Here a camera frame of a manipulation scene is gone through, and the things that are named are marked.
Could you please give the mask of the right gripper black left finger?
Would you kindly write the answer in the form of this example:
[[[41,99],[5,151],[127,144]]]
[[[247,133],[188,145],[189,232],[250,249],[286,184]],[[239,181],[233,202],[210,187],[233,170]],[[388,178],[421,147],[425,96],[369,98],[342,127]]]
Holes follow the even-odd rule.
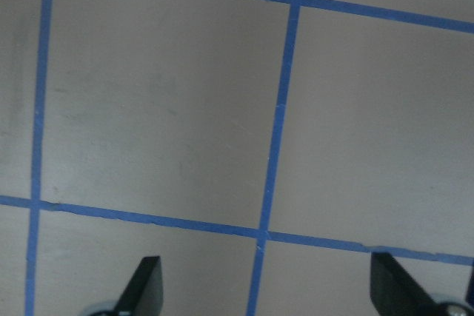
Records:
[[[161,258],[141,259],[125,290],[114,307],[115,315],[161,314],[164,303]]]

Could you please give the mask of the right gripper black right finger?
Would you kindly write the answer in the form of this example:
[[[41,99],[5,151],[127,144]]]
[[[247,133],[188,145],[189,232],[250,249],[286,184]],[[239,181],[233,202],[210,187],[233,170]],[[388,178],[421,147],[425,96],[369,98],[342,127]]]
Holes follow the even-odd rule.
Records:
[[[370,299],[381,316],[431,315],[437,309],[437,303],[387,252],[371,254]]]

